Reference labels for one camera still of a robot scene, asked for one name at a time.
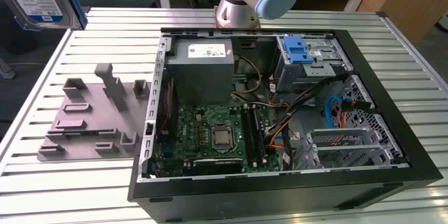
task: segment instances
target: metal chassis frame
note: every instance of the metal chassis frame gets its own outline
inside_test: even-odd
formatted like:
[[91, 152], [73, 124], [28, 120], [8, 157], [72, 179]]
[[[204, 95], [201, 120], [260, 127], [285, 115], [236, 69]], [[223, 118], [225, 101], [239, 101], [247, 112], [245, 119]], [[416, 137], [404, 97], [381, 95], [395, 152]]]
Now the metal chassis frame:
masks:
[[[336, 186], [349, 184], [368, 184], [368, 183], [384, 183], [395, 184], [403, 182], [405, 187], [416, 188], [436, 180], [441, 179], [441, 174], [427, 154], [408, 123], [389, 97], [385, 88], [383, 87], [379, 78], [353, 42], [349, 33], [344, 30], [300, 30], [300, 29], [216, 29], [216, 28], [167, 28], [161, 29], [165, 33], [164, 37], [175, 37], [183, 35], [184, 31], [189, 31], [193, 34], [189, 36], [197, 37], [213, 37], [213, 34], [219, 34], [221, 31], [233, 33], [233, 36], [263, 36], [261, 33], [275, 34], [300, 34], [307, 32], [313, 33], [333, 33], [345, 54], [353, 64], [355, 69], [359, 71], [359, 77], [364, 86], [367, 87], [371, 97], [376, 103], [376, 107], [380, 109], [380, 115], [383, 116], [388, 127], [395, 135], [397, 142], [400, 143], [401, 150], [407, 154], [408, 161], [412, 164], [409, 168], [389, 170], [357, 170], [337, 173], [313, 173], [313, 174], [291, 174], [288, 176], [268, 176], [268, 177], [245, 177], [245, 178], [225, 178], [209, 180], [176, 180], [169, 182], [155, 183], [139, 183], [137, 178], [137, 165], [139, 157], [135, 158], [133, 172], [131, 176], [129, 194], [128, 200], [137, 201], [143, 198], [167, 197], [180, 195], [200, 195], [200, 194], [216, 194], [216, 193], [236, 193], [245, 191], [259, 190], [275, 190], [285, 188], [303, 188], [303, 187], [319, 187], [319, 186]], [[228, 184], [239, 184], [237, 188], [229, 188]], [[365, 207], [377, 202], [384, 197], [376, 197], [359, 207]]]

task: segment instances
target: slotted aluminum table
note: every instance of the slotted aluminum table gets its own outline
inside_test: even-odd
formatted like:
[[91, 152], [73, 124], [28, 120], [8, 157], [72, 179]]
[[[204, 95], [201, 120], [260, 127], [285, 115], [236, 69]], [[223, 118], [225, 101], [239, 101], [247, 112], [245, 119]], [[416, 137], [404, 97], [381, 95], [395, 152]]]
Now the slotted aluminum table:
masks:
[[[0, 223], [152, 223], [127, 201], [131, 159], [40, 163], [36, 153], [63, 101], [65, 79], [99, 83], [95, 65], [111, 62], [123, 82], [151, 80], [159, 29], [213, 27], [213, 11], [93, 8], [88, 20], [85, 31], [65, 33], [0, 145]], [[445, 179], [364, 210], [213, 223], [448, 222], [448, 88], [388, 18], [375, 13], [289, 12], [263, 20], [261, 27], [349, 31]]]

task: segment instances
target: floor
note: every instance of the floor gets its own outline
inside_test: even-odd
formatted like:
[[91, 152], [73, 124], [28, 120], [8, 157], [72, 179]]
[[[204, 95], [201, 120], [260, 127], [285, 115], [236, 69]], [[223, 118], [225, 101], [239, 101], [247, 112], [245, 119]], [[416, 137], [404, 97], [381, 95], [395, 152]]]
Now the floor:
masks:
[[[208, 5], [213, 6], [215, 1], [216, 0], [199, 0], [196, 4], [205, 8]], [[83, 6], [99, 7], [156, 7], [159, 5], [156, 2], [149, 3], [151, 0], [80, 0], [80, 2]], [[176, 8], [189, 7], [188, 0], [175, 0], [175, 2], [177, 2]], [[15, 26], [12, 15], [5, 6], [0, 3], [0, 34], [9, 34], [7, 27], [11, 26]], [[21, 55], [11, 54], [5, 47], [0, 46], [0, 57], [7, 63], [36, 63], [11, 65], [16, 72], [16, 77], [12, 80], [5, 80], [0, 77], [0, 92], [7, 94], [0, 95], [0, 120], [15, 119], [63, 34], [64, 31], [61, 30], [45, 30], [39, 33], [29, 32], [27, 36], [36, 39], [39, 46], [35, 50]], [[448, 33], [433, 28], [416, 47], [445, 81], [448, 81], [447, 41]], [[9, 124], [0, 123], [0, 139], [7, 133], [8, 127]]]

